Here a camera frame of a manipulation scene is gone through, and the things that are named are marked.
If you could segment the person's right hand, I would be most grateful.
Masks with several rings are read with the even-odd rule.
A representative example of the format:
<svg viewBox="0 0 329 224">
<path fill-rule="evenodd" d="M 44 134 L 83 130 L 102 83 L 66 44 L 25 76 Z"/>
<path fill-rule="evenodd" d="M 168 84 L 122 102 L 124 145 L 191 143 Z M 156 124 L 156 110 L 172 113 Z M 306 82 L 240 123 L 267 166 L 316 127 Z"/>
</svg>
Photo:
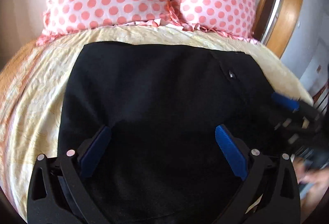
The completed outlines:
<svg viewBox="0 0 329 224">
<path fill-rule="evenodd" d="M 302 158 L 295 158 L 293 167 L 298 183 L 312 186 L 306 196 L 301 199 L 301 223 L 303 223 L 319 205 L 328 190 L 328 167 L 322 170 L 305 169 L 305 161 Z"/>
</svg>

